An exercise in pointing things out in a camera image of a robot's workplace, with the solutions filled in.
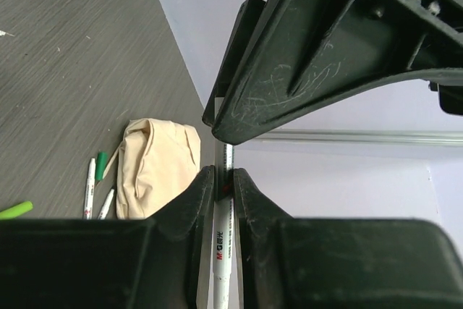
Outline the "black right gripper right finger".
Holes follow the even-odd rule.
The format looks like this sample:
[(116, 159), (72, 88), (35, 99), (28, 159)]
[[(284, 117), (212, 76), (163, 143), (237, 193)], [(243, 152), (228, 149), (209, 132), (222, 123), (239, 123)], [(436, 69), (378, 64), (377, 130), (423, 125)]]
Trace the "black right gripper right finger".
[(234, 172), (241, 308), (460, 308), (462, 261), (419, 219), (295, 218)]

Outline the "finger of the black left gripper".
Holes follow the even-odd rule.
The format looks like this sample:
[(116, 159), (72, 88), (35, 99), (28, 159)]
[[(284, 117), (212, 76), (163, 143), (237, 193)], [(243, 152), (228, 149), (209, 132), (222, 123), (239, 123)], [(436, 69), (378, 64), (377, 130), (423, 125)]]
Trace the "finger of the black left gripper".
[(462, 0), (264, 0), (213, 136), (240, 144), (374, 88), (424, 80), (462, 114)]
[(215, 121), (215, 100), (226, 95), (265, 4), (264, 0), (246, 0), (239, 8), (216, 81), (202, 116), (203, 123), (209, 127), (212, 127)]

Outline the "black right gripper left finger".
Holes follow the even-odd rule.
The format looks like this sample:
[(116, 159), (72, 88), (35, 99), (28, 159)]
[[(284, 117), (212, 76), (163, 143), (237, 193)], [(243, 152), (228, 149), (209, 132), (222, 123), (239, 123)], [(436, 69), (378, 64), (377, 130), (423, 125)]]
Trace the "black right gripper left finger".
[(3, 308), (206, 308), (214, 169), (146, 219), (1, 222)]

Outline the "white marker black end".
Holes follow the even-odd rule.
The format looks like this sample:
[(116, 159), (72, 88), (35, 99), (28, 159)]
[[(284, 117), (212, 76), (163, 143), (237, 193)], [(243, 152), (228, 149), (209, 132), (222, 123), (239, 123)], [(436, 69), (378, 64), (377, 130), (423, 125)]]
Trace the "white marker black end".
[(213, 306), (228, 308), (234, 241), (232, 145), (216, 142), (214, 166), (216, 197), (213, 215)]

